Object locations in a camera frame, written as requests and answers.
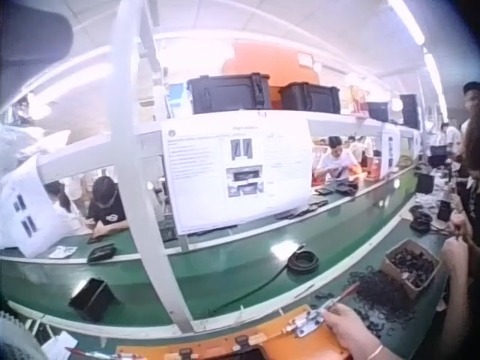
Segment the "black rubber grommet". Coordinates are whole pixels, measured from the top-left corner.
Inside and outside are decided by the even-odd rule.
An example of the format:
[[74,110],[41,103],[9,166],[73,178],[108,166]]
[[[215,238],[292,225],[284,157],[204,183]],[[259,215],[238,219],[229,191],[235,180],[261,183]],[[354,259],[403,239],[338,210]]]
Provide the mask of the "black rubber grommet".
[[288,259],[286,267],[296,274],[311,274],[317,270],[318,265],[317,255],[309,250],[302,250],[297,251]]

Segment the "white t-shirt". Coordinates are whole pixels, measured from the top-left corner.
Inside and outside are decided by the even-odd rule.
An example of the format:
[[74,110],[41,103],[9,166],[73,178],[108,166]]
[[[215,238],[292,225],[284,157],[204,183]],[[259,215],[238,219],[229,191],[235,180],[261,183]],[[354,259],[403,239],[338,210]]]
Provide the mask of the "white t-shirt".
[[460,130],[462,132],[462,137],[465,136],[465,133],[467,132],[467,128],[468,128],[468,123],[470,122],[470,119],[468,118],[461,126],[460,126]]
[[446,144],[453,144],[452,151],[457,154],[462,143],[462,134],[453,126],[448,126],[445,134]]
[[349,172],[343,171],[340,174],[339,169],[341,167],[351,167],[355,165],[359,165],[359,162],[355,159],[352,152],[349,149],[345,148],[338,158],[333,157],[331,152],[329,152],[328,154],[324,154],[320,159],[320,162],[316,169],[320,171],[332,169],[329,175],[333,179],[344,180],[348,179]]
[[374,156],[374,142],[369,136],[365,137],[364,146],[365,156],[367,158],[372,158]]
[[359,163],[362,161],[362,152],[364,148],[365,146],[357,141],[352,142],[352,144],[350,144],[349,150],[352,152],[355,160],[357,160]]
[[70,203],[71,212],[67,212],[67,210],[62,208],[58,201],[55,201],[53,203],[53,208],[55,209],[55,212],[58,215],[60,221],[68,225],[70,232],[67,236],[85,235],[92,232],[85,225],[85,220],[83,219],[83,216],[80,214],[80,211],[73,202]]

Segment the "black storage box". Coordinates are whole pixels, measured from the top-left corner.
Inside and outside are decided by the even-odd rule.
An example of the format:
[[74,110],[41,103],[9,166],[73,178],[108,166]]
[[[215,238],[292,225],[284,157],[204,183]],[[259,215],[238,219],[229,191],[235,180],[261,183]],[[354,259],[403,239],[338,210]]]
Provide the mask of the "black storage box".
[[261,73],[190,79],[193,113],[271,109],[269,79]]
[[415,192],[418,194],[432,194],[434,191],[434,177],[430,174],[419,173]]
[[367,103],[368,116],[379,122],[389,122],[389,103]]
[[284,110],[340,114],[340,89],[309,82],[291,82],[279,90]]
[[82,319],[98,323],[104,317],[105,311],[116,297],[107,283],[101,279],[91,278],[88,283],[68,302]]

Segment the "paper instruction sheet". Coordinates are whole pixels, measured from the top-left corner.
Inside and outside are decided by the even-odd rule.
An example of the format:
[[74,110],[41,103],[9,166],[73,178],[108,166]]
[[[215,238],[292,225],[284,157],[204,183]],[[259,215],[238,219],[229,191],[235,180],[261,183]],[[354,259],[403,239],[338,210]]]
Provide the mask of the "paper instruction sheet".
[[308,204],[308,120],[278,111],[216,112],[162,123],[179,234],[241,224]]

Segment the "hand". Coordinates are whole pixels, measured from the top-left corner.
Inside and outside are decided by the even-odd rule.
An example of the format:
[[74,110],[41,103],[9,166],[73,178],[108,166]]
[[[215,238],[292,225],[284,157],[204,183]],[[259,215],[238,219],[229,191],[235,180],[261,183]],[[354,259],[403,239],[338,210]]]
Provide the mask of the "hand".
[[323,313],[325,324],[335,333],[342,347],[350,351],[354,359],[366,359],[381,345],[368,331],[360,316],[343,304],[334,305]]
[[101,221],[97,222],[97,226],[93,229],[93,234],[91,237],[93,239],[99,238],[101,236],[106,236],[109,234],[110,228],[107,225],[104,225]]
[[465,275],[468,271],[468,244],[460,237],[452,236],[443,244],[440,255],[452,275]]

